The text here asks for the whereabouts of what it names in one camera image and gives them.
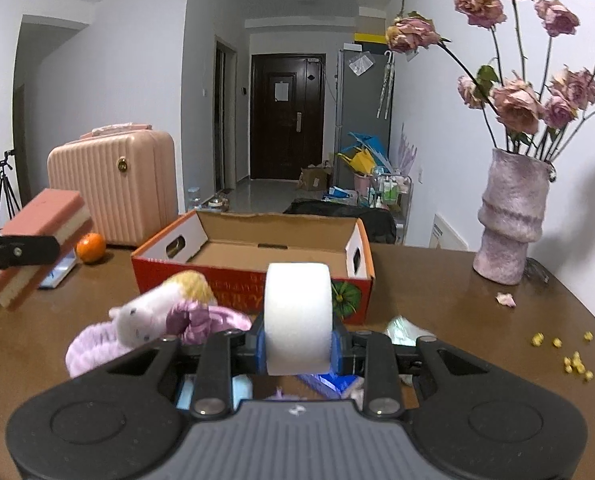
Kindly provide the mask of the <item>blue handkerchief tissue pack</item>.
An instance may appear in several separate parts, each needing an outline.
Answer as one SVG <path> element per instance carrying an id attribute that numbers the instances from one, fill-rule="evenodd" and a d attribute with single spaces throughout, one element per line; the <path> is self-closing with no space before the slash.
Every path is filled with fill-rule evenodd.
<path id="1" fill-rule="evenodd" d="M 302 374 L 297 379 L 329 400 L 352 398 L 356 391 L 363 389 L 363 378 L 356 375 Z"/>

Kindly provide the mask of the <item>iridescent plastic bag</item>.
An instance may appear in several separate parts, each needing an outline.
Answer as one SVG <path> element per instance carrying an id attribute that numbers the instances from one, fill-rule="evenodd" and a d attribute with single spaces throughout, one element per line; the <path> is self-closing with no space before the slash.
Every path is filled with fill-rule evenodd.
<path id="1" fill-rule="evenodd" d="M 435 338 L 433 333 L 413 324 L 401 315 L 395 316 L 387 323 L 384 333 L 391 339 L 393 344 L 407 347 L 415 347 L 420 337 Z"/>

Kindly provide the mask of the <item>purple satin scrunchie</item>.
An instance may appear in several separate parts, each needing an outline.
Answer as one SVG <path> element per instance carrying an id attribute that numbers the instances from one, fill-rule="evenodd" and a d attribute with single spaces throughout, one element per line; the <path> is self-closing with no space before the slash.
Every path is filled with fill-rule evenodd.
<path id="1" fill-rule="evenodd" d="M 183 344 L 203 344 L 212 334 L 224 330 L 250 330 L 251 319 L 241 312 L 220 306 L 209 306 L 196 300 L 183 300 L 168 312 L 166 333 L 180 338 Z"/>

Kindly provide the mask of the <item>white round foam piece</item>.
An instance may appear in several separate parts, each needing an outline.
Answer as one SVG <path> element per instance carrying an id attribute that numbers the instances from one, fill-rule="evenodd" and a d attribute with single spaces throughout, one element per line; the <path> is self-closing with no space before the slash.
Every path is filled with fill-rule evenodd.
<path id="1" fill-rule="evenodd" d="M 333 324 L 328 266 L 272 263 L 266 273 L 263 321 L 268 375 L 327 373 Z"/>

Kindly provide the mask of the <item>pink layered sponge block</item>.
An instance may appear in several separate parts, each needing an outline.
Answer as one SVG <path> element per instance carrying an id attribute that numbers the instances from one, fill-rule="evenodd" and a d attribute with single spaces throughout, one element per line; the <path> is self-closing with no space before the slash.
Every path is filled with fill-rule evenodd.
<path id="1" fill-rule="evenodd" d="M 0 229 L 0 306 L 20 307 L 91 229 L 80 193 L 45 188 L 37 194 Z"/>

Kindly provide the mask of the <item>white yellow plush toy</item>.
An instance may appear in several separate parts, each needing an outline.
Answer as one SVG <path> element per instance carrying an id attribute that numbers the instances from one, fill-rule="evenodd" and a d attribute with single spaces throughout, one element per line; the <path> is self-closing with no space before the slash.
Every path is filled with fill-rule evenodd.
<path id="1" fill-rule="evenodd" d="M 203 274 L 183 271 L 172 275 L 156 288 L 109 310 L 118 341 L 137 348 L 165 334 L 166 318 L 185 301 L 216 306 L 217 300 Z"/>

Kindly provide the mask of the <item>light blue tissue pack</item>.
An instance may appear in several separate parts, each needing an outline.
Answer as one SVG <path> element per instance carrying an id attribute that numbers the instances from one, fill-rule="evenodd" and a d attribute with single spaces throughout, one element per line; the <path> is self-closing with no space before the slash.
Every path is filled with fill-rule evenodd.
<path id="1" fill-rule="evenodd" d="M 77 265 L 75 250 L 68 252 L 46 275 L 38 286 L 39 289 L 56 289 Z"/>

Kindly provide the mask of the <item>black tripod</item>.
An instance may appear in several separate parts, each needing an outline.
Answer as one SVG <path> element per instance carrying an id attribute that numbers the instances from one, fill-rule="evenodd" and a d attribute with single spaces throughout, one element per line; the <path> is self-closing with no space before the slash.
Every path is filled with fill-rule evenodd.
<path id="1" fill-rule="evenodd" d="M 12 170 L 10 160 L 15 154 L 15 150 L 4 151 L 4 156 L 0 160 L 0 224 L 2 223 L 2 214 L 6 214 L 7 218 L 11 220 L 21 210 L 8 174 Z"/>

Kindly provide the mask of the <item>orange fruit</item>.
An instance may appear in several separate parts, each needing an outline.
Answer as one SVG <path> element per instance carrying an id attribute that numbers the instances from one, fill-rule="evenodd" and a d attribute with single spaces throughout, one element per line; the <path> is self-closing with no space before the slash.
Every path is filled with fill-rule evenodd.
<path id="1" fill-rule="evenodd" d="M 75 247 L 77 258 L 85 264 L 95 264 L 104 258 L 107 243 L 104 237 L 96 232 L 89 232 L 83 236 Z"/>

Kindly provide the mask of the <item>red cardboard pumpkin box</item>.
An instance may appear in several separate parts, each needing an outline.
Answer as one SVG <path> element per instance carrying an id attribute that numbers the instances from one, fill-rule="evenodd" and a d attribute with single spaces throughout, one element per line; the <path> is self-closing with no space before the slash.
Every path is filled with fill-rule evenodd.
<path id="1" fill-rule="evenodd" d="M 265 275 L 273 262 L 325 263 L 334 312 L 346 324 L 365 323 L 375 266 L 359 219 L 196 210 L 132 253 L 141 292 L 194 270 L 204 275 L 221 306 L 247 314 L 262 311 Z"/>

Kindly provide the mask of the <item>pink ribbed suitcase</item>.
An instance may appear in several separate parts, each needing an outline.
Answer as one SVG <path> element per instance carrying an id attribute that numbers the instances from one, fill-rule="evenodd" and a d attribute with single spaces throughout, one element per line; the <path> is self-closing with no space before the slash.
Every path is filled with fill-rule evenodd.
<path id="1" fill-rule="evenodd" d="M 148 124 L 107 125 L 57 146 L 47 172 L 52 188 L 81 194 L 111 245 L 137 247 L 178 216 L 174 140 Z"/>

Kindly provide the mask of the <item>cluttered utility cart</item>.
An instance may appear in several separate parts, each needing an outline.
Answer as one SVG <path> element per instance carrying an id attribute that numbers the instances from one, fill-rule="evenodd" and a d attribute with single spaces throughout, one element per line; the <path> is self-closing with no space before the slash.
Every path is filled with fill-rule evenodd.
<path id="1" fill-rule="evenodd" d="M 387 209 L 395 223 L 395 244 L 404 245 L 409 227 L 412 180 L 398 171 L 375 166 L 371 174 L 354 174 L 359 206 Z"/>

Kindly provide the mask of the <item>fallen pink petal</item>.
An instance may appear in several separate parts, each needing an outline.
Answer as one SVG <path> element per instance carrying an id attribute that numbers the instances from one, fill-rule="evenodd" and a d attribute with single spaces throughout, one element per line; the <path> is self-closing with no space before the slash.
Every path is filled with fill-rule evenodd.
<path id="1" fill-rule="evenodd" d="M 517 307 L 517 304 L 515 303 L 515 300 L 511 294 L 505 294 L 504 292 L 499 292 L 496 295 L 496 301 L 497 301 L 497 304 L 500 304 L 501 306 L 504 306 L 507 308 L 513 309 L 513 308 Z"/>

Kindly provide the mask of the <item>brown cardboard box on floor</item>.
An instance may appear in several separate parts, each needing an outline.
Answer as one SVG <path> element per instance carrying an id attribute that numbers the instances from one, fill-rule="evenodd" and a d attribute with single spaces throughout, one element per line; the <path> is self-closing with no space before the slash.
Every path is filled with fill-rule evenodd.
<path id="1" fill-rule="evenodd" d="M 311 165 L 301 170 L 297 187 L 300 190 L 315 192 L 327 191 L 331 182 L 333 168 L 329 162 Z"/>

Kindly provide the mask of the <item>glasses behind vase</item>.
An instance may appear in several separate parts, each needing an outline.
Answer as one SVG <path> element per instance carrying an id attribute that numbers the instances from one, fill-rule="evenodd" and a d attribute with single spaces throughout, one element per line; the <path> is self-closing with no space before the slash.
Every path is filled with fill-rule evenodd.
<path id="1" fill-rule="evenodd" d="M 530 281 L 543 284 L 548 284 L 550 281 L 549 271 L 534 258 L 525 260 L 524 276 Z"/>

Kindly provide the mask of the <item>yellow crumbs on table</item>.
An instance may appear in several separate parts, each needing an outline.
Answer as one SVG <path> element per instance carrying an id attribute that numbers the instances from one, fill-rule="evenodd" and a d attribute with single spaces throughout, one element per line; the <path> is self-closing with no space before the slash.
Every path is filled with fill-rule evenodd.
<path id="1" fill-rule="evenodd" d="M 542 347 L 545 344 L 550 344 L 552 348 L 557 350 L 562 350 L 564 347 L 564 342 L 560 337 L 553 337 L 548 340 L 543 333 L 535 333 L 529 342 L 534 348 Z M 569 356 L 563 356 L 561 362 L 562 370 L 565 374 L 575 374 L 582 378 L 583 382 L 591 382 L 593 378 L 595 378 L 595 374 L 593 374 L 593 371 L 586 366 L 581 352 L 578 350 L 574 350 Z"/>

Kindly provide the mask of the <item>pink textured vase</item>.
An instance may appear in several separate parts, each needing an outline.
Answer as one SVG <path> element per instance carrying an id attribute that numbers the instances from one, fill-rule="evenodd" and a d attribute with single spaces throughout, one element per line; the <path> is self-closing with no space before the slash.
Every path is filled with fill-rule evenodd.
<path id="1" fill-rule="evenodd" d="M 473 270 L 500 285 L 517 285 L 529 245 L 540 240 L 550 166 L 539 159 L 495 148 L 477 220 L 484 231 Z"/>

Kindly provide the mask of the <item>dark entrance door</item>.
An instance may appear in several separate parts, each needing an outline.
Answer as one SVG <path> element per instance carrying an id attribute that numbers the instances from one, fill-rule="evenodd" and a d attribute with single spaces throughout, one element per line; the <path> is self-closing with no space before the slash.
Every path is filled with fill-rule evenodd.
<path id="1" fill-rule="evenodd" d="M 250 177 L 296 181 L 322 162 L 325 130 L 323 54 L 252 56 Z"/>

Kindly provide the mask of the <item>grey refrigerator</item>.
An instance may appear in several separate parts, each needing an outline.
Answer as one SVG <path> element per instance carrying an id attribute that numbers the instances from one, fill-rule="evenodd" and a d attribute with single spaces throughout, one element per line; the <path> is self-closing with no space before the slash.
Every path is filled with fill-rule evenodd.
<path id="1" fill-rule="evenodd" d="M 390 75 L 389 58 L 370 51 L 340 50 L 337 54 L 337 111 L 334 153 L 352 155 L 353 133 L 378 139 L 389 155 L 391 102 L 384 78 Z"/>

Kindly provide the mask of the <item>dried pink rose bouquet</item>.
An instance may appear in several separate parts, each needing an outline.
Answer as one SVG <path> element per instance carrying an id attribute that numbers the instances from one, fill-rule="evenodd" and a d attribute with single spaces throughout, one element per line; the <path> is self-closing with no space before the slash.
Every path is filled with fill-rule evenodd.
<path id="1" fill-rule="evenodd" d="M 555 162 L 595 132 L 595 0 L 394 0 L 395 108 L 428 153 Z"/>

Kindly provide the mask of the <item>yellow box on refrigerator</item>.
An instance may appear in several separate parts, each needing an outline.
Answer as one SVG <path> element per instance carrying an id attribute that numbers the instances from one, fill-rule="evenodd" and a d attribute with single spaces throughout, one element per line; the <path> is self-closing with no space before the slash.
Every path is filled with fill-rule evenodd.
<path id="1" fill-rule="evenodd" d="M 354 41 L 361 44 L 386 44 L 384 35 L 367 34 L 367 32 L 355 32 Z"/>

